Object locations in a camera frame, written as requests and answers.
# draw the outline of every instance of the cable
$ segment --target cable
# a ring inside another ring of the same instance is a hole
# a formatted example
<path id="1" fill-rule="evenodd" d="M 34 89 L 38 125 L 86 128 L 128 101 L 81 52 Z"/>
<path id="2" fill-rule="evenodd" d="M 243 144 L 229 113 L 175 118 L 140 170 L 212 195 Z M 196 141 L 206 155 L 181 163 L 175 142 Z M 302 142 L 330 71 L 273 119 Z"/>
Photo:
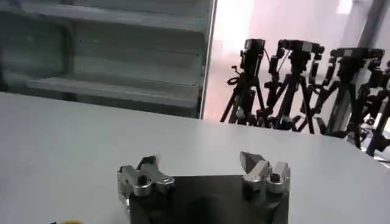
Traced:
<path id="1" fill-rule="evenodd" d="M 267 59 L 268 59 L 268 63 L 271 63 L 270 59 L 269 59 L 269 56 L 268 56 L 268 52 L 267 50 L 264 48 L 264 52 L 266 53 L 266 56 L 267 56 Z"/>
<path id="2" fill-rule="evenodd" d="M 287 54 L 286 54 L 285 57 L 283 58 L 283 61 L 282 61 L 282 63 L 281 63 L 280 66 L 279 66 L 278 73 L 280 72 L 280 69 L 282 68 L 282 66 L 283 66 L 283 64 L 284 64 L 284 62 L 285 62 L 285 60 L 286 60 L 286 58 L 287 58 L 287 56 L 288 56 L 289 53 L 290 53 L 290 50 L 288 50 Z"/>

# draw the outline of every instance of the black camera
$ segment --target black camera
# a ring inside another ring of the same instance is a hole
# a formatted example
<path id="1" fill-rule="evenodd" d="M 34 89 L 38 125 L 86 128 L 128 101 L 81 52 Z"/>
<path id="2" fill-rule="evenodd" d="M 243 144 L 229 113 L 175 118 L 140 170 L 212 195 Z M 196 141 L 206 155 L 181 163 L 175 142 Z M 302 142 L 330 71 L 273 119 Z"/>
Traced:
<path id="1" fill-rule="evenodd" d="M 303 51 L 313 54 L 322 54 L 325 51 L 325 48 L 320 44 L 302 40 L 280 40 L 278 46 L 291 51 Z"/>
<path id="2" fill-rule="evenodd" d="M 341 57 L 352 57 L 359 58 L 363 60 L 377 58 L 381 60 L 385 54 L 385 51 L 382 49 L 369 49 L 369 48 L 337 48 L 332 50 L 330 55 L 332 57 L 341 58 Z"/>
<path id="3" fill-rule="evenodd" d="M 245 41 L 244 50 L 241 51 L 240 68 L 244 70 L 245 76 L 249 79 L 258 74 L 261 59 L 264 54 L 265 40 L 248 39 Z"/>

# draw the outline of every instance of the tripod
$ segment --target tripod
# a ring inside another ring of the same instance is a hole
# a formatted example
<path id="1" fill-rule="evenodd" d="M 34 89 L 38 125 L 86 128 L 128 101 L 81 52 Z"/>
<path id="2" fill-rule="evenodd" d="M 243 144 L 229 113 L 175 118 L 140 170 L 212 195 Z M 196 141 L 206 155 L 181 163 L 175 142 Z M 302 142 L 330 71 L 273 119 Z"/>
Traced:
<path id="1" fill-rule="evenodd" d="M 229 111 L 229 123 L 241 125 L 256 125 L 256 118 L 252 115 L 252 107 L 257 92 L 260 108 L 264 108 L 263 95 L 261 93 L 258 72 L 261 60 L 263 59 L 265 41 L 261 39 L 248 39 L 245 42 L 245 50 L 241 51 L 240 68 L 243 72 L 238 72 L 236 66 L 232 66 L 238 77 L 227 81 L 229 85 L 236 85 L 230 97 L 220 122 L 225 122 Z"/>
<path id="2" fill-rule="evenodd" d="M 298 85 L 302 88 L 303 100 L 305 104 L 306 119 L 309 124 L 310 133 L 314 134 L 313 121 L 310 111 L 310 100 L 307 89 L 307 83 L 303 71 L 306 71 L 306 65 L 310 60 L 311 53 L 314 53 L 314 61 L 321 59 L 324 47 L 316 43 L 310 43 L 300 40 L 280 40 L 278 48 L 284 48 L 291 51 L 289 56 L 291 62 L 291 74 L 285 77 L 282 86 L 286 86 L 286 94 L 283 98 L 282 105 L 278 115 L 274 120 L 274 128 L 280 130 L 297 131 L 296 121 L 290 118 L 291 106 Z"/>
<path id="3" fill-rule="evenodd" d="M 381 81 L 381 87 L 384 90 L 379 92 L 377 97 L 379 98 L 378 101 L 381 102 L 381 104 L 385 100 L 385 98 L 387 98 L 388 101 L 386 102 L 386 106 L 383 110 L 383 114 L 379 119 L 379 123 L 377 127 L 372 132 L 372 139 L 366 150 L 366 153 L 369 156 L 374 156 L 375 150 L 379 150 L 383 152 L 386 149 L 386 147 L 390 145 L 390 139 L 386 139 L 383 136 L 383 130 L 385 129 L 386 123 L 390 117 L 390 91 L 386 89 L 390 77 L 390 61 L 388 61 L 387 66 L 388 68 L 385 71 L 385 74 L 382 77 L 382 81 Z"/>
<path id="4" fill-rule="evenodd" d="M 285 79 L 283 83 L 279 82 L 278 62 L 284 54 L 285 50 L 278 47 L 276 54 L 270 59 L 268 73 L 270 73 L 272 80 L 264 84 L 264 87 L 269 89 L 267 108 L 263 107 L 256 111 L 257 126 L 259 127 L 271 128 L 273 126 L 275 118 L 270 115 L 274 113 L 274 107 L 288 85 L 288 79 Z"/>
<path id="5" fill-rule="evenodd" d="M 321 91 L 319 92 L 319 97 L 317 99 L 316 106 L 311 109 L 312 113 L 319 114 L 325 101 L 334 91 L 338 89 L 335 104 L 331 113 L 332 115 L 329 119 L 328 125 L 326 126 L 325 122 L 321 118 L 316 118 L 319 124 L 320 132 L 323 135 L 329 135 L 338 138 L 345 138 L 349 132 L 352 132 L 354 136 L 360 135 L 359 124 L 363 120 L 362 111 L 364 110 L 364 103 L 369 98 L 369 88 L 375 88 L 377 86 L 378 77 L 380 76 L 378 66 L 380 65 L 380 60 L 383 57 L 383 54 L 383 50 L 365 48 L 339 48 L 337 50 L 331 51 L 330 66 L 328 67 L 327 75 L 324 80 L 325 83 L 323 83 L 322 86 L 319 87 Z M 340 68 L 337 73 L 339 81 L 333 82 L 329 89 L 325 89 L 324 86 L 329 83 L 331 77 L 333 76 L 337 58 L 341 58 L 339 61 Z M 361 68 L 364 67 L 366 59 L 372 59 L 368 67 L 368 69 L 371 71 L 371 77 L 368 83 L 362 85 L 359 93 L 359 98 L 356 99 L 356 87 L 355 84 L 353 84 L 352 82 L 356 74 L 360 71 Z M 313 85 L 311 88 L 315 89 L 318 88 L 318 86 Z M 350 122 L 346 131 L 333 131 L 332 127 L 336 122 L 333 114 L 335 114 L 335 111 L 338 110 L 338 108 L 340 107 L 340 104 L 346 94 L 348 94 L 350 97 L 350 104 L 352 108 Z M 298 130 L 302 130 L 306 126 L 306 124 L 306 122 L 303 122 L 298 128 Z M 355 138 L 354 142 L 355 145 L 360 148 L 359 137 Z"/>

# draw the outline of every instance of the shelf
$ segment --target shelf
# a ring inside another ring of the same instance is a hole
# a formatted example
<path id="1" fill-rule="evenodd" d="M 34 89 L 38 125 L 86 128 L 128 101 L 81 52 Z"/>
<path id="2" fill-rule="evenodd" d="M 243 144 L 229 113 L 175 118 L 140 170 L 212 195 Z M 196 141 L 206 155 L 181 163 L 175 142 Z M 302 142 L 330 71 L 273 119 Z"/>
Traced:
<path id="1" fill-rule="evenodd" d="M 194 108 L 197 105 L 198 87 L 152 82 L 137 79 L 112 79 L 94 75 L 65 75 L 30 80 L 30 88 L 63 93 L 133 100 L 146 103 Z"/>
<path id="2" fill-rule="evenodd" d="M 162 29 L 177 29 L 193 32 L 204 32 L 207 25 L 207 21 L 201 17 L 30 2 L 20 2 L 20 8 L 18 9 L 15 6 L 10 6 L 4 1 L 0 1 L 0 11 L 18 12 L 18 10 L 31 15 L 45 15 L 67 19 L 157 27 Z"/>

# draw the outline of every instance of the white table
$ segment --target white table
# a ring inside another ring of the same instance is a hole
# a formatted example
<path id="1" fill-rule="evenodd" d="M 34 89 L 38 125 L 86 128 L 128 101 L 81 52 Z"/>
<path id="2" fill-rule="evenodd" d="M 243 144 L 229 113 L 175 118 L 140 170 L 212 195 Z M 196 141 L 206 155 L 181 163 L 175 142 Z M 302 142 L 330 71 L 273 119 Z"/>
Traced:
<path id="1" fill-rule="evenodd" d="M 2 224 L 126 223 L 120 166 L 241 174 L 240 150 L 289 162 L 292 224 L 390 223 L 389 171 L 335 138 L 1 93 L 0 144 Z"/>

